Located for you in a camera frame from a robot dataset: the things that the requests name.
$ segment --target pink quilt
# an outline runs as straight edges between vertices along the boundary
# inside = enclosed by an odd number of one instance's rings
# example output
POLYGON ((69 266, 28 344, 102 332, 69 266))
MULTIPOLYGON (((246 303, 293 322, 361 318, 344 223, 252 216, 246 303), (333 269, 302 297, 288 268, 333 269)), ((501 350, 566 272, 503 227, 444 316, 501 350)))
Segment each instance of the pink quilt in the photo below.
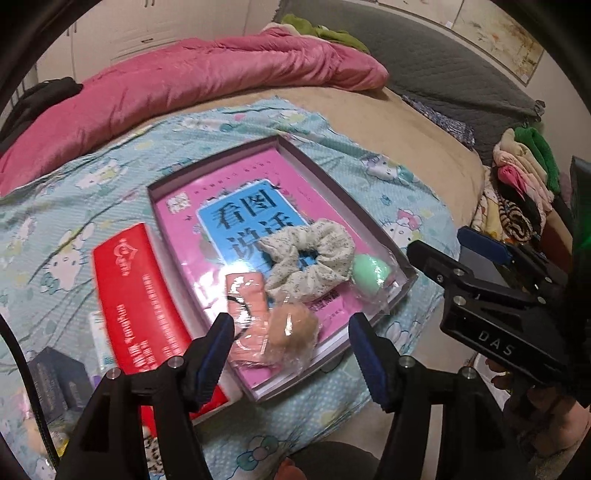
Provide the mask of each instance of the pink quilt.
POLYGON ((272 28, 183 40, 114 65, 45 111, 0 158, 0 196, 156 115, 255 87, 384 87, 386 68, 353 48, 272 28))

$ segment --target cardboard box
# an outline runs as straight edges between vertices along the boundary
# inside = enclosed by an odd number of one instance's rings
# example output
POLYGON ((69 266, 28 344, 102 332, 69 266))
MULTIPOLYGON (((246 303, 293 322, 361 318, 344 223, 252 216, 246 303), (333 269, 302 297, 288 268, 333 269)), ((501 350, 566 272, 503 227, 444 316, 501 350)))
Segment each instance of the cardboard box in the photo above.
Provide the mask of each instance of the cardboard box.
MULTIPOLYGON (((93 251, 99 301, 117 364, 127 374, 152 370, 182 355, 194 338, 205 335, 184 285, 160 239, 139 223, 93 251)), ((222 372, 209 403, 194 419, 203 420, 238 401, 242 391, 222 372)), ((142 419, 155 432, 150 407, 142 419)))

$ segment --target pink book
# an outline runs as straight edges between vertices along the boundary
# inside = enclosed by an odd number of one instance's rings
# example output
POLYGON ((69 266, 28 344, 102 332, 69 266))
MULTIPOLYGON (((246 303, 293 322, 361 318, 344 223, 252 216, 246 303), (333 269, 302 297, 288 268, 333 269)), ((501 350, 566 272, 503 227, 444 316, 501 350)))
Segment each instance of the pink book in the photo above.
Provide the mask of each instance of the pink book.
MULTIPOLYGON (((248 155, 155 200, 162 233, 209 324, 220 312, 228 311, 227 274, 266 274, 271 269, 270 259, 256 248, 256 240, 283 226, 303 225, 320 218, 333 220, 349 232, 356 254, 375 255, 375 240, 372 248, 356 232, 359 228, 353 229, 311 185, 310 177, 302 176, 294 162, 286 160, 285 152, 280 151, 267 148, 248 155)), ((300 262, 305 267, 313 259, 302 254, 300 262)), ((400 281, 391 286, 391 297, 400 294, 409 279, 401 275, 400 281)), ((348 346, 349 318, 363 307, 350 282, 309 304, 321 329, 308 370, 296 375, 268 367, 235 367, 247 393, 255 400, 270 398, 344 351, 348 346)))

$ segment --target scrunchie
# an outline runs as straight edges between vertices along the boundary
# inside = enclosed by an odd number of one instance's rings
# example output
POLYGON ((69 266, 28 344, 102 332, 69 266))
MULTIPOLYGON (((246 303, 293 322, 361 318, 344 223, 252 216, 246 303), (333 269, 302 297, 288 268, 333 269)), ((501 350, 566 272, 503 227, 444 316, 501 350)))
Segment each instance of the scrunchie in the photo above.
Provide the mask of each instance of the scrunchie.
POLYGON ((319 219, 312 225, 287 226, 258 241, 275 265, 265 290, 277 298, 288 293, 307 302, 319 299, 350 278, 355 243, 342 225, 319 219), (300 270, 300 251, 316 251, 316 263, 300 270))

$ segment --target green ball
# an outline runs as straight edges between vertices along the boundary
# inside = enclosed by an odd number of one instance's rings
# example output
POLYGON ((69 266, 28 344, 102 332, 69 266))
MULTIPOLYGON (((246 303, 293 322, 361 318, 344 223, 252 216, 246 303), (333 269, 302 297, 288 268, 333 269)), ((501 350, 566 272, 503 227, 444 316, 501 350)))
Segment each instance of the green ball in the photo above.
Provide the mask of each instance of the green ball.
POLYGON ((365 296, 376 295, 391 273, 386 262, 371 255, 355 255, 353 259, 353 281, 365 296))

